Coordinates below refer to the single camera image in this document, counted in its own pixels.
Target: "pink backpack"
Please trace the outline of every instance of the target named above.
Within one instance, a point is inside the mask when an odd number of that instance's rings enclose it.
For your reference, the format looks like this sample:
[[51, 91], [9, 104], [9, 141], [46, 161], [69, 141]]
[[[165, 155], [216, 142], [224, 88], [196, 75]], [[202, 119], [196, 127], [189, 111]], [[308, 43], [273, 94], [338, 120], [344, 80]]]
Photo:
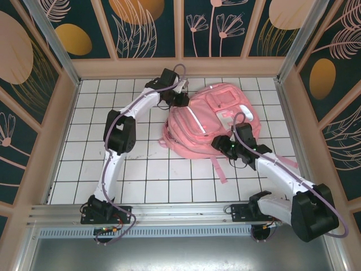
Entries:
[[216, 136], [231, 136], [233, 118], [238, 112], [245, 113], [246, 122], [258, 139], [261, 123], [242, 91], [231, 84], [207, 86], [190, 99], [187, 107], [170, 109], [159, 143], [187, 159], [210, 158], [221, 183], [225, 183], [226, 177], [216, 159], [223, 154], [211, 144]]

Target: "backpack pocket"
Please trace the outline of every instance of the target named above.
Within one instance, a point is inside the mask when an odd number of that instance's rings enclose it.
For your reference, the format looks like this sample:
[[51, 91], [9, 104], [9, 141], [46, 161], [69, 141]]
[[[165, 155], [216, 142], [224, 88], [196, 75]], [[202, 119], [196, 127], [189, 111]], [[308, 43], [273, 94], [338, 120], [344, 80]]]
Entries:
[[217, 91], [211, 91], [206, 94], [205, 99], [214, 112], [230, 108], [241, 102], [238, 92], [232, 86], [226, 86]]

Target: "floor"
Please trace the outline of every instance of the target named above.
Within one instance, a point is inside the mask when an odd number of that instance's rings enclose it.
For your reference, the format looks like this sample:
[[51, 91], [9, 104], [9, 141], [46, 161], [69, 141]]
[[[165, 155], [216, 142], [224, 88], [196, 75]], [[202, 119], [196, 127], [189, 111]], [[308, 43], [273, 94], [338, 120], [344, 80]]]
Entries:
[[[94, 192], [103, 165], [103, 133], [107, 113], [128, 105], [150, 79], [86, 80], [82, 82], [66, 144], [48, 204], [81, 204]], [[189, 78], [187, 91], [229, 82], [241, 87], [257, 111], [262, 130], [258, 144], [294, 161], [280, 101], [272, 78]], [[137, 124], [137, 143], [117, 181], [116, 203], [190, 203], [248, 200], [262, 190], [284, 194], [250, 167], [235, 169], [219, 159], [228, 182], [221, 184], [209, 159], [187, 160], [158, 144], [168, 111], [154, 107]]]

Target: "white robotic arm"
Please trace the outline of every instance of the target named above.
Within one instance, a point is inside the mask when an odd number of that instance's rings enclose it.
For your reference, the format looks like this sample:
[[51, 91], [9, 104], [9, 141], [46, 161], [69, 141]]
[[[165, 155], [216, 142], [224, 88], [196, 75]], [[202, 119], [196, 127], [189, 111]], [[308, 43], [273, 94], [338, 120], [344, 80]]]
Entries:
[[[149, 112], [149, 110], [153, 106], [156, 106], [157, 104], [159, 104], [161, 102], [160, 93], [155, 92], [155, 93], [151, 93], [151, 94], [147, 95], [147, 93], [152, 90], [153, 89], [151, 89], [151, 88], [145, 88], [143, 90], [143, 92], [140, 94], [140, 97], [143, 97], [143, 98], [132, 108], [132, 110], [130, 112], [126, 113], [125, 116], [132, 117], [133, 119], [135, 119], [135, 121], [137, 121], [137, 120], [139, 120], [139, 118], [141, 116], [143, 116], [145, 113]], [[120, 110], [120, 113], [126, 111], [134, 102], [135, 102], [135, 100], [130, 105], [128, 105], [127, 107]], [[101, 202], [107, 201], [107, 199], [104, 196], [103, 188], [102, 188], [103, 173], [105, 172], [105, 191], [110, 199], [114, 199], [115, 192], [116, 192], [115, 186], [117, 183], [117, 178], [119, 176], [122, 164], [127, 156], [127, 152], [123, 152], [122, 154], [118, 155], [118, 153], [116, 151], [111, 150], [111, 149], [109, 149], [109, 150], [112, 153], [112, 160], [106, 168], [105, 165], [107, 165], [107, 161], [110, 157], [110, 154], [108, 152], [105, 152], [105, 159], [104, 159], [104, 163], [103, 163], [102, 175], [100, 176], [98, 186], [96, 187], [96, 189], [94, 191], [95, 197], [97, 199], [99, 199]]]
[[[136, 120], [148, 112], [152, 107], [165, 100], [169, 106], [187, 106], [189, 98], [185, 93], [181, 93], [182, 88], [187, 84], [187, 80], [182, 80], [173, 90], [167, 92], [157, 92], [157, 89], [172, 86], [178, 82], [179, 77], [175, 72], [165, 69], [162, 76], [149, 82], [140, 94], [139, 98], [130, 103], [127, 107], [117, 112], [112, 110], [108, 114], [107, 124], [104, 132], [104, 141], [111, 124], [117, 116], [125, 113], [111, 131], [108, 148], [111, 155], [106, 152], [103, 171], [98, 186], [94, 194], [88, 200], [88, 207], [92, 211], [106, 218], [112, 216], [113, 207], [109, 205], [108, 198], [114, 201], [116, 182], [122, 163], [126, 155], [135, 144], [135, 124]], [[257, 145], [252, 135], [252, 127], [249, 124], [236, 126], [237, 134], [242, 141], [253, 150], [262, 153], [266, 158], [277, 160], [276, 155], [265, 145]], [[254, 215], [263, 214], [281, 220], [292, 225], [295, 233], [305, 242], [308, 242], [332, 229], [338, 227], [337, 217], [322, 203], [317, 201], [309, 190], [301, 185], [305, 183], [333, 205], [331, 192], [325, 185], [315, 186], [312, 182], [299, 177], [301, 182], [295, 179], [285, 170], [264, 157], [259, 157], [247, 151], [242, 145], [231, 141], [230, 137], [220, 135], [216, 137], [212, 146], [226, 155], [229, 159], [236, 160], [242, 158], [243, 162], [272, 180], [277, 187], [281, 188], [288, 200], [273, 196], [268, 191], [263, 191], [250, 197], [249, 209]]]

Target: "floral wallpaper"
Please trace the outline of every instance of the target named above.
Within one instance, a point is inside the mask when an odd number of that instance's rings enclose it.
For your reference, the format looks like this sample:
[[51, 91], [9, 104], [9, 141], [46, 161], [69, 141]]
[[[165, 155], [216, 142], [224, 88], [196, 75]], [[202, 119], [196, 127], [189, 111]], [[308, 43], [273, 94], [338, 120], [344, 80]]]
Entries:
[[59, 78], [9, 0], [0, 6], [0, 88], [42, 123]]
[[254, 1], [184, 0], [184, 57], [240, 56]]
[[361, 1], [345, 0], [300, 71], [320, 121], [361, 80]]
[[13, 204], [37, 133], [0, 102], [0, 202]]
[[335, 2], [335, 0], [329, 0], [325, 11], [323, 12], [322, 16], [320, 16], [320, 20], [318, 21], [317, 26], [315, 27], [314, 31], [312, 32], [311, 36], [309, 37], [308, 41], [306, 42], [305, 46], [303, 47], [300, 55], [298, 56], [298, 58], [296, 60], [296, 66], [298, 66], [301, 59], [303, 58], [306, 50], [308, 49], [308, 45], [314, 39], [315, 35], [317, 34], [318, 30], [320, 29], [320, 26], [322, 25], [322, 23], [324, 21], [324, 19], [326, 18], [326, 16], [328, 15], [331, 7], [333, 6], [334, 2]]
[[173, 0], [102, 0], [119, 58], [175, 57]]
[[71, 59], [110, 58], [90, 0], [38, 2]]
[[286, 56], [314, 0], [266, 0], [249, 56]]
[[348, 200], [361, 197], [361, 95], [323, 129]]

